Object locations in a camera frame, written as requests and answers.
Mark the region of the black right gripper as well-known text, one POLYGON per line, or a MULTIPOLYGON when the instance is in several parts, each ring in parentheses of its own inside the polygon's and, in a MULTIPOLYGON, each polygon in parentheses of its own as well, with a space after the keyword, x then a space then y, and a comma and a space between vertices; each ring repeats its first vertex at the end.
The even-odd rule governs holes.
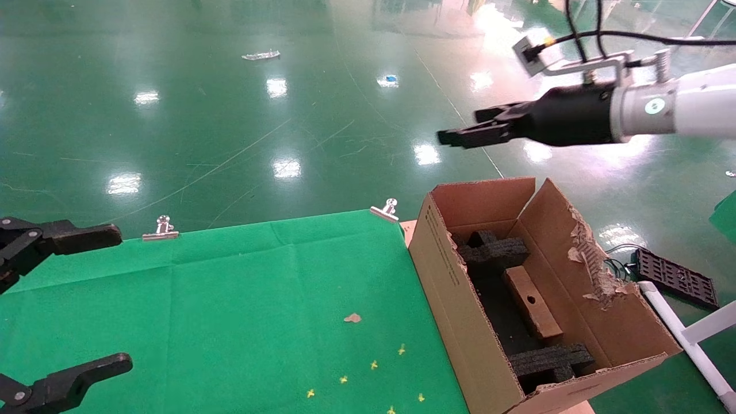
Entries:
POLYGON ((473 149, 526 138, 553 147, 612 144, 613 83, 552 87, 535 101, 475 111, 478 125, 437 131, 439 144, 473 149))

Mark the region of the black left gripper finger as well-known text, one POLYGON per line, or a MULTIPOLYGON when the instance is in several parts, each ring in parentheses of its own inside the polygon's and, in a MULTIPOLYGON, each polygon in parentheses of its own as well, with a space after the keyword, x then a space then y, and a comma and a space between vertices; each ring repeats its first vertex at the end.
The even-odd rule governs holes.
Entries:
POLYGON ((95 383, 126 374, 132 370, 132 358, 116 353, 81 365, 69 367, 32 385, 24 385, 1 375, 2 413, 61 413, 79 407, 95 383))
POLYGON ((1 222, 1 293, 50 256, 69 256, 119 246, 120 229, 113 224, 76 227, 69 220, 32 223, 15 217, 1 222))

